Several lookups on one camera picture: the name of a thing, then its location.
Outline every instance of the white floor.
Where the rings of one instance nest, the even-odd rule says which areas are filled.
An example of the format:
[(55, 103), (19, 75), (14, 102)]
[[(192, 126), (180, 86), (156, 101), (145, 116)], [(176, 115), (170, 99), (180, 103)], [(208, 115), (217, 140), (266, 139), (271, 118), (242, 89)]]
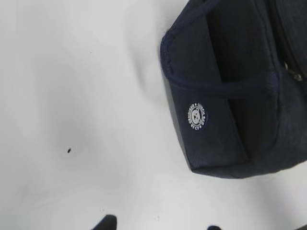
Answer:
[(1, 230), (89, 230), (107, 213), (118, 230), (307, 223), (307, 164), (189, 172), (158, 60), (186, 1), (0, 2)]

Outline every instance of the dark object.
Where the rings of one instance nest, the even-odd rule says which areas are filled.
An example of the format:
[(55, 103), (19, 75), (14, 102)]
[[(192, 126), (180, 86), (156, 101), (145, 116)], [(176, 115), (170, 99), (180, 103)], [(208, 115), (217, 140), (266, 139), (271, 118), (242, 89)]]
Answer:
[(305, 225), (305, 226), (301, 227), (301, 228), (300, 228), (300, 229), (298, 229), (298, 230), (307, 230), (307, 225)]
[(117, 218), (113, 215), (106, 215), (93, 230), (116, 230)]
[(307, 160), (307, 1), (190, 0), (161, 43), (190, 169), (246, 178)]
[(221, 229), (217, 226), (210, 226), (207, 230), (221, 230)]

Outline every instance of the zipper pull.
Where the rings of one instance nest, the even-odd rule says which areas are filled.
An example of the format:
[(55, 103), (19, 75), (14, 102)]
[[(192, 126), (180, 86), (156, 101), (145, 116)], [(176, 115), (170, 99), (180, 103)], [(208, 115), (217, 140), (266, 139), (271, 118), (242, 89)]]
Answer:
[(302, 76), (299, 73), (296, 73), (295, 71), (293, 71), (292, 69), (289, 69), (289, 66), (288, 66), (288, 64), (286, 62), (284, 62), (284, 67), (285, 67), (286, 71), (288, 73), (290, 73), (295, 80), (303, 81)]

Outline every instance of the dark fabric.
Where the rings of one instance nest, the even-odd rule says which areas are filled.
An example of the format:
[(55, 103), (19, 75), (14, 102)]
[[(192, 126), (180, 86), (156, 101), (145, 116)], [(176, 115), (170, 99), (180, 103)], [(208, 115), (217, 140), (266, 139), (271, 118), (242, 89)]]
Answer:
[(307, 1), (274, 0), (286, 40), (297, 62), (295, 71), (307, 76)]
[[(307, 83), (283, 66), (269, 5), (190, 0), (162, 40), (161, 64), (195, 173), (246, 178), (307, 160)], [(193, 104), (205, 111), (197, 130), (188, 120)]]
[(97, 224), (93, 230), (116, 230), (117, 228), (117, 218), (113, 215), (106, 215), (100, 222)]
[(210, 226), (208, 230), (221, 230), (221, 229), (217, 226)]

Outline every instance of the circular logo patch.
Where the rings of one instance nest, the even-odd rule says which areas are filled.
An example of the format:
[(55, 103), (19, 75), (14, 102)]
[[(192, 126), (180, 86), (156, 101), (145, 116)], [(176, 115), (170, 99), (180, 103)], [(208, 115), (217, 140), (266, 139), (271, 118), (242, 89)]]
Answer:
[(191, 128), (195, 130), (199, 130), (205, 126), (206, 112), (201, 104), (194, 103), (190, 106), (188, 112), (188, 121)]

